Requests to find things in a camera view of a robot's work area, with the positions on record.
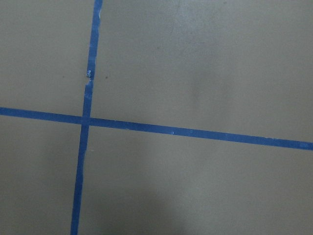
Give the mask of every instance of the blue tape strip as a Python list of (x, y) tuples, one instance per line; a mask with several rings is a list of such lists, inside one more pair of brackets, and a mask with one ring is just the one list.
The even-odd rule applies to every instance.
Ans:
[(91, 118), (90, 126), (101, 126), (101, 127), (108, 127), (108, 128), (133, 130), (133, 131), (143, 131), (143, 132), (176, 135), (176, 136), (204, 138), (204, 139), (211, 139), (211, 140), (231, 141), (231, 142), (284, 147), (284, 148), (313, 150), (312, 142), (290, 141), (290, 140), (283, 140), (283, 139), (247, 136), (247, 135), (239, 135), (239, 134), (231, 134), (231, 133), (223, 133), (223, 132), (215, 132), (215, 131), (194, 130), (194, 129), (171, 127), (171, 126), (159, 126), (159, 125), (143, 124), (143, 123), (136, 123), (136, 122), (114, 121), (114, 120), (106, 120), (106, 119), (99, 119), (99, 118)]
[(89, 120), (90, 120), (90, 113), (91, 113), (93, 79), (95, 75), (95, 63), (96, 63), (98, 39), (99, 39), (101, 7), (102, 7), (102, 0), (95, 0), (94, 6), (93, 6), (92, 27), (91, 27), (88, 65), (87, 65), (87, 77), (89, 77), (89, 82), (85, 86), (82, 126), (81, 126), (80, 143), (79, 143), (79, 150), (78, 150), (76, 182), (75, 182), (75, 191), (74, 191), (74, 199), (73, 199), (72, 222), (71, 222), (71, 228), (70, 228), (71, 235), (78, 234), (79, 214), (80, 214), (80, 207), (81, 207), (81, 201), (82, 201), (82, 191), (83, 191), (83, 181), (84, 181), (84, 175), (83, 175), (84, 159), (85, 159), (85, 153), (86, 153), (87, 144), (88, 144)]
[[(74, 123), (74, 124), (82, 123), (82, 118), (78, 116), (44, 113), (44, 112), (36, 112), (36, 111), (28, 111), (28, 110), (20, 110), (20, 109), (10, 109), (10, 108), (3, 108), (3, 107), (0, 107), (0, 115), (21, 117), (21, 118), (23, 117), (33, 118), (33, 119), (49, 120), (49, 121), (58, 121), (58, 122), (67, 122), (67, 123)], [(224, 132), (204, 131), (204, 130), (196, 130), (196, 129), (171, 127), (171, 126), (143, 124), (143, 123), (136, 123), (136, 122), (107, 120), (107, 119), (92, 118), (92, 117), (89, 119), (89, 125), (107, 127), (107, 128), (115, 128), (115, 129), (160, 133), (160, 134), (167, 134), (167, 135), (204, 138), (204, 139), (211, 139), (211, 140), (231, 141), (231, 142), (284, 147), (284, 148), (313, 150), (313, 142), (273, 139), (273, 138), (265, 138), (265, 137), (258, 137), (258, 136), (247, 136), (247, 135), (231, 134), (231, 133), (224, 133)]]
[(81, 124), (82, 117), (0, 107), (0, 115)]

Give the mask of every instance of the gray surface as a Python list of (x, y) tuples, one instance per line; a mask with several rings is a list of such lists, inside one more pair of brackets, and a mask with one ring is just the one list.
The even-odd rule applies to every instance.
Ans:
[[(81, 115), (89, 1), (0, 1), (0, 106)], [(312, 138), (312, 1), (104, 1), (92, 116)], [(80, 127), (0, 116), (0, 234), (68, 234)], [(312, 152), (92, 127), (80, 234), (312, 233)]]

